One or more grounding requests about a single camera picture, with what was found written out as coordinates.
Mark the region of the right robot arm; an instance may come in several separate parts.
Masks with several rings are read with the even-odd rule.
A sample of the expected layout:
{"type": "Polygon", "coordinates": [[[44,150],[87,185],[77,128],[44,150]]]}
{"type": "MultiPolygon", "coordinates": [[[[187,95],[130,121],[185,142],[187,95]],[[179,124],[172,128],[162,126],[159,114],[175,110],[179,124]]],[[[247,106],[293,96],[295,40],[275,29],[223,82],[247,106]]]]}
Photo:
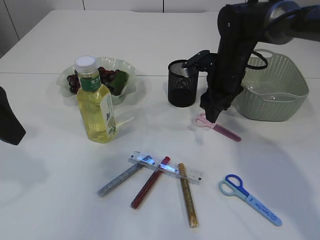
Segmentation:
{"type": "Polygon", "coordinates": [[[242,91],[246,69],[263,70],[268,62],[257,43],[284,45],[294,38],[320,40],[319,5],[300,7],[291,0],[249,0],[227,4],[218,14],[218,51],[207,70],[207,91],[200,106],[215,123],[242,91]]]}

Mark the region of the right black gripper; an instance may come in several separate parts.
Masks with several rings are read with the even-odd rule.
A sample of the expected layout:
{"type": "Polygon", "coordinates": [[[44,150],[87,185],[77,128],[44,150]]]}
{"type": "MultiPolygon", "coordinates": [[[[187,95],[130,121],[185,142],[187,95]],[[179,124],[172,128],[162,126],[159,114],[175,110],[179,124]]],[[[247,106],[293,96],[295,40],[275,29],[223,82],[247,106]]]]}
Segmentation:
{"type": "Polygon", "coordinates": [[[241,92],[246,65],[257,41],[256,34],[246,36],[244,29],[235,24],[218,27],[220,42],[213,76],[208,89],[200,97],[200,107],[205,118],[215,123],[222,111],[227,110],[241,92]]]}

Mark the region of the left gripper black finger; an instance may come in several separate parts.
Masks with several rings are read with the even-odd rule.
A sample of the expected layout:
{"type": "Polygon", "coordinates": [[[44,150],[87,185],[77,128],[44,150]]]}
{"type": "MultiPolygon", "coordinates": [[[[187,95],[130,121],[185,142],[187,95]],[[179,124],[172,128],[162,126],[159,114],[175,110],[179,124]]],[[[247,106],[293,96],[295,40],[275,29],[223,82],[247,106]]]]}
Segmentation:
{"type": "Polygon", "coordinates": [[[0,87],[0,140],[17,146],[26,134],[26,130],[13,113],[6,91],[0,87]]]}

